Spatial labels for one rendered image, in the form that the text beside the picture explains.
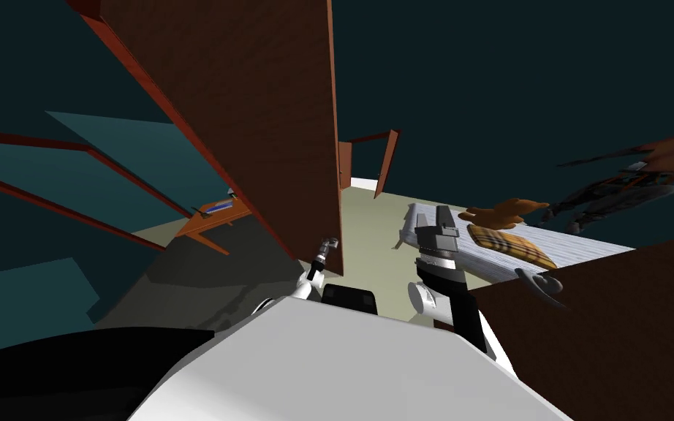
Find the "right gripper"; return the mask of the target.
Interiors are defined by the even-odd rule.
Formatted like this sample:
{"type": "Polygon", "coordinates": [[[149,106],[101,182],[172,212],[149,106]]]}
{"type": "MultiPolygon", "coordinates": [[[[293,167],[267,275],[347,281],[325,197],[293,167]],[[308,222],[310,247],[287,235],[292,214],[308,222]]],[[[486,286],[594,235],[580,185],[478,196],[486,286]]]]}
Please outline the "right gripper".
{"type": "Polygon", "coordinates": [[[448,254],[458,253],[459,231],[448,205],[436,206],[436,225],[430,225],[424,213],[416,215],[414,234],[421,249],[448,254]]]}

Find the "orange teddy bear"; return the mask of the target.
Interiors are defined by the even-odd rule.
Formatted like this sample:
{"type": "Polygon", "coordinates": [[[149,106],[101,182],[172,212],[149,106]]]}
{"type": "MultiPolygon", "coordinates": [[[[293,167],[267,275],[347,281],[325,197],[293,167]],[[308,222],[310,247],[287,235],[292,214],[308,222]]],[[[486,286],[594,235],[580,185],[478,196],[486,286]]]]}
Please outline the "orange teddy bear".
{"type": "Polygon", "coordinates": [[[548,207],[546,202],[534,202],[512,198],[495,205],[493,208],[467,208],[458,214],[458,218],[473,225],[490,230],[510,230],[523,222],[521,215],[548,207]]]}

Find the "small brown open door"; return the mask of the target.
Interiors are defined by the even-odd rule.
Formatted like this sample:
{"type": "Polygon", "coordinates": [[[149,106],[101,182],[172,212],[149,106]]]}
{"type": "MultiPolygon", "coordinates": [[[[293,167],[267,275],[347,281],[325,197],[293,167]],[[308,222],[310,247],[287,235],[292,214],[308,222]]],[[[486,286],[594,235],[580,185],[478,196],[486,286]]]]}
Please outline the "small brown open door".
{"type": "Polygon", "coordinates": [[[360,179],[357,182],[357,187],[360,189],[373,189],[374,199],[376,199],[384,190],[387,179],[390,174],[393,157],[398,141],[401,136],[401,130],[391,129],[387,132],[373,134],[372,136],[359,137],[346,142],[338,142],[338,163],[339,163],[339,187],[340,190],[345,190],[352,185],[352,163],[353,163],[353,146],[358,143],[364,143],[372,140],[387,140],[385,152],[383,152],[382,166],[378,174],[378,178],[374,181],[372,179],[360,179]]]}

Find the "yellow plaid pillow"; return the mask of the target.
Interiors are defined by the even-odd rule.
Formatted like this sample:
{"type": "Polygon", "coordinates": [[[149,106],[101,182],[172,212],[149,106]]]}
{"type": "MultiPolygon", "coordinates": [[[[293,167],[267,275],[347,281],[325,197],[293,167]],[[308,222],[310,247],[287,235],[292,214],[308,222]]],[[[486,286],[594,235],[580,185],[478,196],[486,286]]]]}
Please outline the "yellow plaid pillow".
{"type": "Polygon", "coordinates": [[[509,255],[546,270],[558,267],[541,248],[523,237],[473,224],[466,225],[466,229],[474,243],[484,249],[509,255]]]}

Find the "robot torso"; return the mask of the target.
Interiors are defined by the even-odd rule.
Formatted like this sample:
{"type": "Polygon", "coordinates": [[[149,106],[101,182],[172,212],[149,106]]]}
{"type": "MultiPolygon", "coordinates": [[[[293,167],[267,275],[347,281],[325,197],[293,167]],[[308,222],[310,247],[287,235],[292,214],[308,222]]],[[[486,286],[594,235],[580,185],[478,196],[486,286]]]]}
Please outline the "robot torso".
{"type": "Polygon", "coordinates": [[[572,421],[455,333],[282,297],[200,348],[128,421],[572,421]]]}

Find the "orange wooden desk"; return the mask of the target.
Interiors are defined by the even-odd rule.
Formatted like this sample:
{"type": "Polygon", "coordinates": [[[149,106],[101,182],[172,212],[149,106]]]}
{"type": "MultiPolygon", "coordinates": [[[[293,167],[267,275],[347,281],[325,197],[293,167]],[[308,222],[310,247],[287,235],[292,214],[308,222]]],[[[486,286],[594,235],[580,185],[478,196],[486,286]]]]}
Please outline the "orange wooden desk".
{"type": "Polygon", "coordinates": [[[252,214],[233,188],[227,189],[227,196],[230,198],[208,203],[201,209],[192,208],[193,216],[175,234],[175,237],[191,238],[223,255],[229,255],[227,250],[203,235],[208,230],[221,225],[232,225],[234,221],[252,214]]]}

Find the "large brown door leaf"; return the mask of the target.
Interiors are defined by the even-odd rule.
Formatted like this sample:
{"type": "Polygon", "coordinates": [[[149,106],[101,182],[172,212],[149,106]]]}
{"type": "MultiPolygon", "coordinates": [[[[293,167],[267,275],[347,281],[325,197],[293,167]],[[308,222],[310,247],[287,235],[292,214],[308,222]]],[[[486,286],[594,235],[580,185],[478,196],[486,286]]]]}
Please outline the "large brown door leaf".
{"type": "Polygon", "coordinates": [[[66,0],[294,259],[340,238],[331,0],[66,0]]]}

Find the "dark brown door leaf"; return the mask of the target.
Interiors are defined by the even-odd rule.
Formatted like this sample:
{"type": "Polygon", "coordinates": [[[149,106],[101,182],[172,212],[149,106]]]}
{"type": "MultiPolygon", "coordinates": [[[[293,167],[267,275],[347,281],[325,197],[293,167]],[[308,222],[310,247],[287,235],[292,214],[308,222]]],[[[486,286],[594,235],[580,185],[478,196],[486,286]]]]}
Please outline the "dark brown door leaf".
{"type": "Polygon", "coordinates": [[[517,377],[573,421],[674,421],[674,240],[472,290],[517,377]]]}

